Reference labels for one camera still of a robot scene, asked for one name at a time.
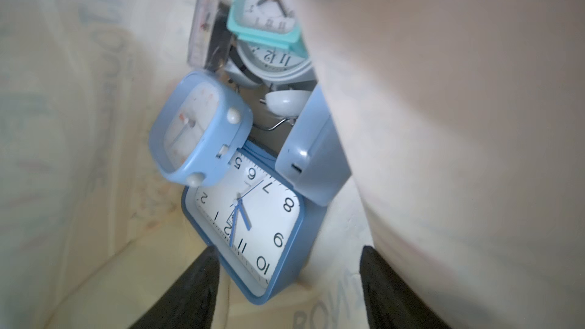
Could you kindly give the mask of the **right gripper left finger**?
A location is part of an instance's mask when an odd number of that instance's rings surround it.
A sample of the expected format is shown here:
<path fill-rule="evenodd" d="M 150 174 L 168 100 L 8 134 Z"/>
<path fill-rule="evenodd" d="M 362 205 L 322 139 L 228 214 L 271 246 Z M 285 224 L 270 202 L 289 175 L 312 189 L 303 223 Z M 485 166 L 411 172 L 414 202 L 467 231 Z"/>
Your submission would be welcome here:
<path fill-rule="evenodd" d="M 131 328 L 210 328 L 219 292 L 219 251 L 207 247 Z"/>

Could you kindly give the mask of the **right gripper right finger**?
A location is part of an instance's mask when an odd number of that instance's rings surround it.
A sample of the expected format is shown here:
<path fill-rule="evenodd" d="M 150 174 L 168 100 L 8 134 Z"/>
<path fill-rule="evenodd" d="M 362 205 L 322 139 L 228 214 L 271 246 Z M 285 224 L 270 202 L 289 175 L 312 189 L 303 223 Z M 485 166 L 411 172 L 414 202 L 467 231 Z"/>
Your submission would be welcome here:
<path fill-rule="evenodd" d="M 372 246 L 360 257 L 360 278 L 371 328 L 448 328 Z"/>

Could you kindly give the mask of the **light blue square alarm clock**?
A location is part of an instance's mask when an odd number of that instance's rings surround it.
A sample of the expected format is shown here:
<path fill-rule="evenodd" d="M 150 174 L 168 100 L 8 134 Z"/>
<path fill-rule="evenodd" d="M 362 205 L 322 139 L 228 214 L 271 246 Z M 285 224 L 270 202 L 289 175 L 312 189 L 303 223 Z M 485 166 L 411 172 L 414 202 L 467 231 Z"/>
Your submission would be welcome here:
<path fill-rule="evenodd" d="M 209 187 L 227 173 L 251 132 L 243 98 L 209 72 L 191 72 L 172 92 L 149 133 L 149 151 L 163 177 Z"/>

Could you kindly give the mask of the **beige canvas tote bag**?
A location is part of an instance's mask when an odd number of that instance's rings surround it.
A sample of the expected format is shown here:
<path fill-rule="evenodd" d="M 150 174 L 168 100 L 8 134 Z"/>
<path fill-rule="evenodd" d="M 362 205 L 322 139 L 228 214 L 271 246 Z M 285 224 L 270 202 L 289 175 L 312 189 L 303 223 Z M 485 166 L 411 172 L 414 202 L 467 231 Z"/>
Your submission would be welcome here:
<path fill-rule="evenodd" d="M 367 328 L 371 246 L 453 328 L 584 326 L 584 0 L 291 0 L 352 177 L 213 328 Z M 1 0 L 1 326 L 127 328 L 204 250 L 149 130 L 196 0 Z"/>

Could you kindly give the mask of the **mint green square alarm clock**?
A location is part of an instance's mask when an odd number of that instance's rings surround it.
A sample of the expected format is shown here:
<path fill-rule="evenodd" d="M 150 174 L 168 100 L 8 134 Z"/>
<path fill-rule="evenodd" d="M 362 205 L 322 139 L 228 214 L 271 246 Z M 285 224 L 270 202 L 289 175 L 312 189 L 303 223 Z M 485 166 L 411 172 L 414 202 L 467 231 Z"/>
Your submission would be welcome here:
<path fill-rule="evenodd" d="M 309 56 L 290 0 L 232 0 L 227 27 L 241 41 Z"/>

